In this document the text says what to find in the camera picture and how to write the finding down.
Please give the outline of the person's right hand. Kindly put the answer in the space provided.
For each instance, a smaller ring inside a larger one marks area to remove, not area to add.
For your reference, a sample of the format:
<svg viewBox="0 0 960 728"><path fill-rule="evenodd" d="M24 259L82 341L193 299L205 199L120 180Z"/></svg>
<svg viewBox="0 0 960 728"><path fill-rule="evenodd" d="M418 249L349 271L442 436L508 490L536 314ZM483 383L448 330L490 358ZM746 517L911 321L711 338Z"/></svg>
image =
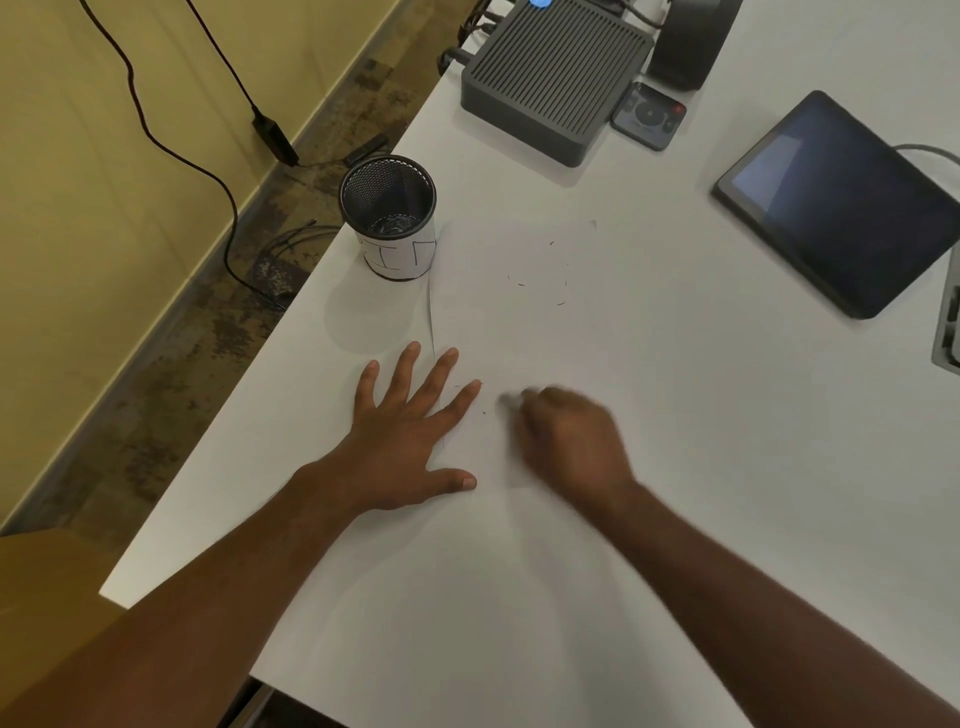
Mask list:
<svg viewBox="0 0 960 728"><path fill-rule="evenodd" d="M552 453L525 456L514 431L512 440L528 470L587 519L602 518L637 483L612 414L576 391L562 441Z"/></svg>

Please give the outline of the person's left hand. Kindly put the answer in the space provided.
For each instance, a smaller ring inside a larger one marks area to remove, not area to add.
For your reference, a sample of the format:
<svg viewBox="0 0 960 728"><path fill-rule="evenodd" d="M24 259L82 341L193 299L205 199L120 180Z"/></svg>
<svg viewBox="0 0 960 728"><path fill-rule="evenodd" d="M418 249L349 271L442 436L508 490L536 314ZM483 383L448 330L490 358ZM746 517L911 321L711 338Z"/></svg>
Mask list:
<svg viewBox="0 0 960 728"><path fill-rule="evenodd" d="M428 467L435 447L465 417L482 384L463 386L450 403L426 418L411 416L414 365L422 351L408 344L392 372L389 387L376 408L327 455L301 467L295 477L318 488L320 502L354 519L370 511L391 511L423 504L416 501L416 483Z"/></svg>

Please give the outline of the white paper sheet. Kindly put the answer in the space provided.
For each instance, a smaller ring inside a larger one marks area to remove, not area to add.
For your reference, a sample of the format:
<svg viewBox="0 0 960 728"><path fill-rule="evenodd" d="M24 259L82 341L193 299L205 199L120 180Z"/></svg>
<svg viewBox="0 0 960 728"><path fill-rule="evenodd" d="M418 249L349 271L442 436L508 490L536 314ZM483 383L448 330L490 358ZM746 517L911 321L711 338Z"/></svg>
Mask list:
<svg viewBox="0 0 960 728"><path fill-rule="evenodd" d="M444 464L472 471L478 488L452 496L444 516L498 531L510 521L513 496L550 501L512 450L509 401L524 389L558 385L586 394L613 411L629 444L639 443L615 273L590 218L465 217L442 225L429 280L431 334L436 353L459 351L442 402L482 383L440 452Z"/></svg>

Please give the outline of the person's right forearm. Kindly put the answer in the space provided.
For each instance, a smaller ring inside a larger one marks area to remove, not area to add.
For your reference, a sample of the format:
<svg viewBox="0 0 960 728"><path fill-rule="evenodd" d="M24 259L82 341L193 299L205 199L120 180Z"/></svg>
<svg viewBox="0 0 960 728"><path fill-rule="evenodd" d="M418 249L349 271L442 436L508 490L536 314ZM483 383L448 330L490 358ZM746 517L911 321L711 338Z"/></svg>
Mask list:
<svg viewBox="0 0 960 728"><path fill-rule="evenodd" d="M582 511L754 728L960 728L960 711L635 482Z"/></svg>

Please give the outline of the person's left forearm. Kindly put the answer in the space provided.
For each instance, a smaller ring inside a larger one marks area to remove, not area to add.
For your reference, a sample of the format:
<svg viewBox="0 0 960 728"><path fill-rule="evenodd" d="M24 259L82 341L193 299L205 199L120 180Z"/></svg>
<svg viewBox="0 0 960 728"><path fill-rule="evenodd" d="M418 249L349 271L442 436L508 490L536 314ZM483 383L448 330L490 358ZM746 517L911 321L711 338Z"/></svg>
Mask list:
<svg viewBox="0 0 960 728"><path fill-rule="evenodd" d="M0 711L0 728L216 728L282 615L362 511L356 472L300 469L261 509Z"/></svg>

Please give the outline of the black mesh pen cup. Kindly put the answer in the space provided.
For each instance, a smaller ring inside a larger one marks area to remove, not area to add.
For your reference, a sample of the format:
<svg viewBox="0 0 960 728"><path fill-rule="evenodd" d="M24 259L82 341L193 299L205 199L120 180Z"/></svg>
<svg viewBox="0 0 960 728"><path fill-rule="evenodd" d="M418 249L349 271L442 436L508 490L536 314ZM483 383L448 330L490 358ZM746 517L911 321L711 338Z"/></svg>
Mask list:
<svg viewBox="0 0 960 728"><path fill-rule="evenodd" d="M437 252L437 187L426 169L401 155L366 159L344 175L338 197L344 224L378 277L412 282Z"/></svg>

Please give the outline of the black plug block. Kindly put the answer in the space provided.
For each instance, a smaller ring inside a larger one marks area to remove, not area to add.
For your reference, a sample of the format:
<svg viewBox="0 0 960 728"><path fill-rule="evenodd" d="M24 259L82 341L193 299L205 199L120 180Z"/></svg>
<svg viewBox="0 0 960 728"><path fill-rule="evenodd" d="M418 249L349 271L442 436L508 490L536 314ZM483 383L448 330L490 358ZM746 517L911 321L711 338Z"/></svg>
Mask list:
<svg viewBox="0 0 960 728"><path fill-rule="evenodd" d="M359 164L373 156L375 153L383 150L389 145L389 143L389 136L379 132L369 140L366 140L366 142L361 144L359 147L346 154L342 158L341 162L346 167L353 167L354 165Z"/></svg>

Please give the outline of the black power adapter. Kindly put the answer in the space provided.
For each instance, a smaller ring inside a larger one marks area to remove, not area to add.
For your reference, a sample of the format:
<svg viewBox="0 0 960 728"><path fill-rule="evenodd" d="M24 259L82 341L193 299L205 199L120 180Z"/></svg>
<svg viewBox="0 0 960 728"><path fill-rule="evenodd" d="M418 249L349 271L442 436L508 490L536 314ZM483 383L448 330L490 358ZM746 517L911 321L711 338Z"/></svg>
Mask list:
<svg viewBox="0 0 960 728"><path fill-rule="evenodd" d="M251 126L274 158L287 167L299 167L300 157L279 123L263 114L256 105L250 109L253 114Z"/></svg>

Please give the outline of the small black remote control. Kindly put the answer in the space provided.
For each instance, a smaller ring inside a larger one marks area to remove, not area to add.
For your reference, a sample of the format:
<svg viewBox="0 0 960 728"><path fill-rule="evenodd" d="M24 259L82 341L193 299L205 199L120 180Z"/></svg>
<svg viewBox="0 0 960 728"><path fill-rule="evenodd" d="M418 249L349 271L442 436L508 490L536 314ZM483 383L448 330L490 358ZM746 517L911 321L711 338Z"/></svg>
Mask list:
<svg viewBox="0 0 960 728"><path fill-rule="evenodd" d="M683 103L636 80L622 95L609 125L624 137L661 153L674 139L687 112Z"/></svg>

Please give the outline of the grey ribbed device box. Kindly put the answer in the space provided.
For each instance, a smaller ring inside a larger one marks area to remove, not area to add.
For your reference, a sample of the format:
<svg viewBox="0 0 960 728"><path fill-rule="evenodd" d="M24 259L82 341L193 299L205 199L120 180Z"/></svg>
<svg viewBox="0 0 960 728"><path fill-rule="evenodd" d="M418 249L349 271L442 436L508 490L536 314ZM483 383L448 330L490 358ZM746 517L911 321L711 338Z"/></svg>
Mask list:
<svg viewBox="0 0 960 728"><path fill-rule="evenodd" d="M580 166L654 47L589 0L515 0L461 73L462 109L566 167Z"/></svg>

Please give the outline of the black tablet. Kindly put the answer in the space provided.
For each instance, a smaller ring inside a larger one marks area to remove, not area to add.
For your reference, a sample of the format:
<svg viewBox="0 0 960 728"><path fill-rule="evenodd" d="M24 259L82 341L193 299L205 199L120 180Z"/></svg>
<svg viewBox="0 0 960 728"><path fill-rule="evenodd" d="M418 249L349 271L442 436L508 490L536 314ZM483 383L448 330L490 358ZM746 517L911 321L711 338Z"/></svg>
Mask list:
<svg viewBox="0 0 960 728"><path fill-rule="evenodd" d="M854 320L877 317L960 242L960 200L821 90L711 196Z"/></svg>

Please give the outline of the black round stand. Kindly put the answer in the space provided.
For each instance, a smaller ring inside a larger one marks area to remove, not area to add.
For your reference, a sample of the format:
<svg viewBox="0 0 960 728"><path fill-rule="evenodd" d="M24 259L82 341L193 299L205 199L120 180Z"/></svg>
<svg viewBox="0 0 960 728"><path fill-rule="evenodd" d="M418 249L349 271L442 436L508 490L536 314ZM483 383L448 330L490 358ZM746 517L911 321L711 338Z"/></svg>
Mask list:
<svg viewBox="0 0 960 728"><path fill-rule="evenodd" d="M670 0L646 76L675 91L700 91L743 0Z"/></svg>

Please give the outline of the silver metal device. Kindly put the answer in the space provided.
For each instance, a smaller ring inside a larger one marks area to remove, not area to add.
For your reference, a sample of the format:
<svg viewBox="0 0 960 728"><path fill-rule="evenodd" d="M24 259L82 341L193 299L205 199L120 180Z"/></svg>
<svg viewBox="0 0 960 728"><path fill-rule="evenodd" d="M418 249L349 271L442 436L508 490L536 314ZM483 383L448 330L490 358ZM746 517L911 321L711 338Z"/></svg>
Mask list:
<svg viewBox="0 0 960 728"><path fill-rule="evenodd" d="M960 377L960 243L949 256L931 360Z"/></svg>

